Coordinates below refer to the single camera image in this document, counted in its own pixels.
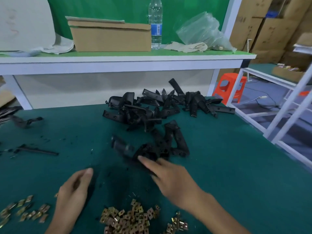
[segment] floor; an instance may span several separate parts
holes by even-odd
[[[243,96],[239,104],[233,101],[233,105],[237,106],[244,113],[260,113],[271,110],[278,110],[274,108],[275,105],[279,105],[283,95],[287,92],[287,89],[276,85],[274,83],[268,82],[261,78],[252,77],[251,82],[247,82]],[[266,108],[264,109],[259,106],[256,101],[249,102],[259,96],[270,96],[268,98],[257,99],[257,101]],[[299,96],[296,99],[296,103],[300,103],[304,97]],[[288,114],[287,117],[284,117],[281,122],[278,124],[277,128],[273,131],[269,139],[275,137],[278,133],[279,129],[286,123],[287,119],[291,116]],[[271,121],[274,119],[274,116],[266,116],[266,117],[257,117],[254,118],[259,124],[263,127],[267,128]],[[299,120],[291,127],[288,133],[283,137],[282,141],[286,144],[290,145],[292,148],[296,149],[302,155],[306,156],[308,159],[312,161],[312,113],[309,111],[305,111]]]

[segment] clear plastic bag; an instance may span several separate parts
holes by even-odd
[[[235,52],[237,49],[219,31],[219,26],[219,21],[212,14],[203,12],[186,21],[176,33],[186,45],[203,42],[208,49]]]

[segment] plastic bottle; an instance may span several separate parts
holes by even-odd
[[[162,34],[161,0],[151,0],[149,5],[149,24],[152,28],[152,49],[160,49]]]

